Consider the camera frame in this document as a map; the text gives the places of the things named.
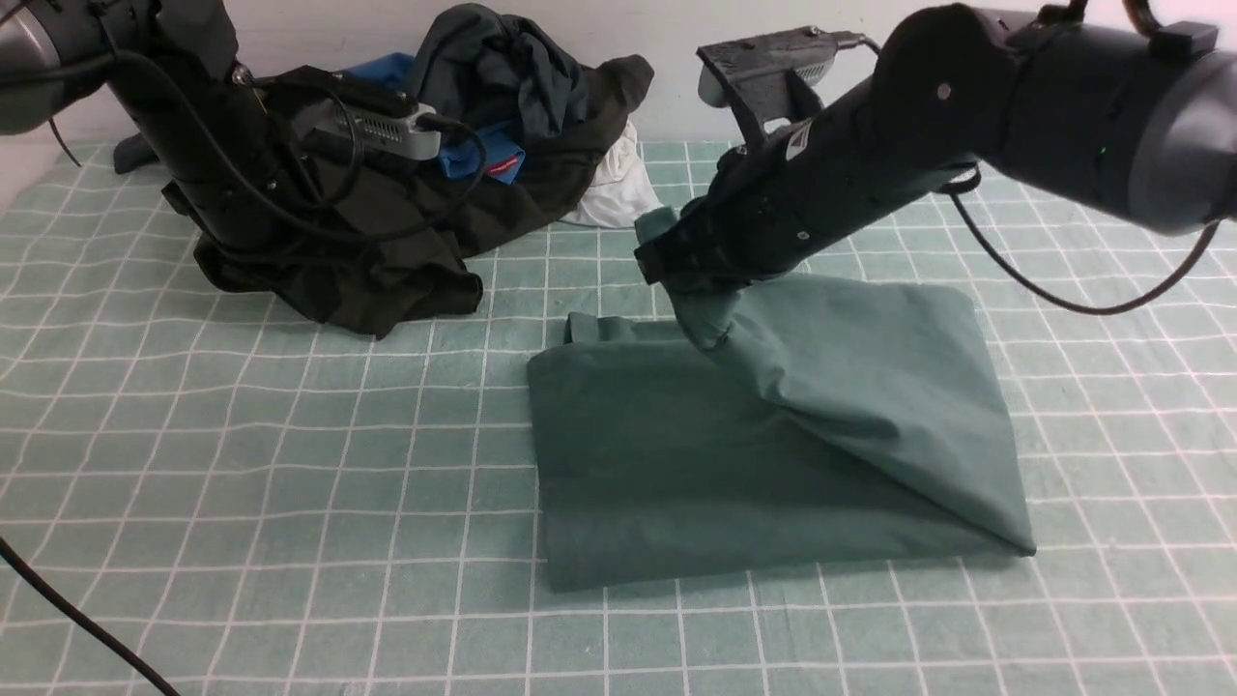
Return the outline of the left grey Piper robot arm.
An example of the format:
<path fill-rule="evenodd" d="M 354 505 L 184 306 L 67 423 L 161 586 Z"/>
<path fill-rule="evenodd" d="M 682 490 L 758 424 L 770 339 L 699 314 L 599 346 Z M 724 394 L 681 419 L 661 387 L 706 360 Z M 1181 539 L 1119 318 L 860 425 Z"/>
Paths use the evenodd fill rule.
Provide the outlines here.
<path fill-rule="evenodd" d="M 5 1 L 1 131 L 42 129 L 101 87 L 169 171 L 178 211 L 239 253 L 314 232 L 292 141 L 242 83 L 221 1 Z"/>

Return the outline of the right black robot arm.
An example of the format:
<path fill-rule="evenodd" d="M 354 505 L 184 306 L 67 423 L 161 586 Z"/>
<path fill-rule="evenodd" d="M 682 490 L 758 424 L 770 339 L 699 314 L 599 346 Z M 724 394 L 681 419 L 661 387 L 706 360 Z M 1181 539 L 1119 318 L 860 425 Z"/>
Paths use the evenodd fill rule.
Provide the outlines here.
<path fill-rule="evenodd" d="M 1133 30 L 1086 23 L 1079 1 L 927 7 L 828 105 L 755 40 L 708 45 L 745 147 L 637 247 L 644 281 L 738 289 L 789 273 L 980 163 L 1150 232 L 1232 220 L 1235 53 L 1216 26 L 1127 7 Z"/>

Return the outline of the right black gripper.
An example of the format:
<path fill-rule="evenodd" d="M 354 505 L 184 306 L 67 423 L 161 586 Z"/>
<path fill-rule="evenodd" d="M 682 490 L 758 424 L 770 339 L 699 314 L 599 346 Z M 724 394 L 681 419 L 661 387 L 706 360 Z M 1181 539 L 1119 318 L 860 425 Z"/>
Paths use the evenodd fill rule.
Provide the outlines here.
<path fill-rule="evenodd" d="M 638 268 L 649 286 L 677 292 L 789 273 L 863 226 L 863 171 L 861 155 L 828 145 L 743 156 L 667 232 L 638 246 Z"/>

